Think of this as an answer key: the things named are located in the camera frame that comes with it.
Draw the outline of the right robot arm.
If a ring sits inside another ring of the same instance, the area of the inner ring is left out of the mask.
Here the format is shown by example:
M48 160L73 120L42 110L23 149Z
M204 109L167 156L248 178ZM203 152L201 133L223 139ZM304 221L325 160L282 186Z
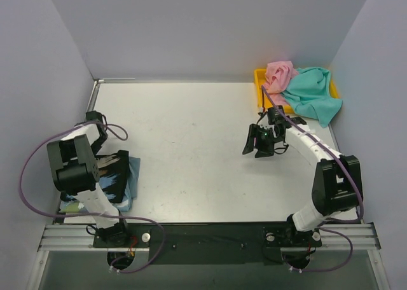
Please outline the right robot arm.
M291 225L284 228L286 242L298 245L307 231L335 221L338 213L362 209L361 167L355 156L329 147L303 118L285 115L282 106L263 108L258 114L257 122L249 126L243 154L267 158L293 148L315 168L311 200L288 217Z

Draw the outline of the black t shirt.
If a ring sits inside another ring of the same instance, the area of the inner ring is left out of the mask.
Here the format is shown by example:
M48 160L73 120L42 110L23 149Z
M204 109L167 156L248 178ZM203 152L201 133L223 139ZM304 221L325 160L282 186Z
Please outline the black t shirt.
M96 162L100 174L100 188L112 204L121 203L124 201L130 177L129 152L119 150L110 155L97 155Z

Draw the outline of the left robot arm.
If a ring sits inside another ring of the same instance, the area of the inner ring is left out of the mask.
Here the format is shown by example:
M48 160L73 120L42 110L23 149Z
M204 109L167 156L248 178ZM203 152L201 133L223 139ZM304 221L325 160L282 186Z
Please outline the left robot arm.
M99 185L100 172L95 155L107 140L106 118L98 111L86 113L85 122L58 141L46 145L53 183L58 191L81 202L94 213L95 234L117 247L129 243L131 231Z

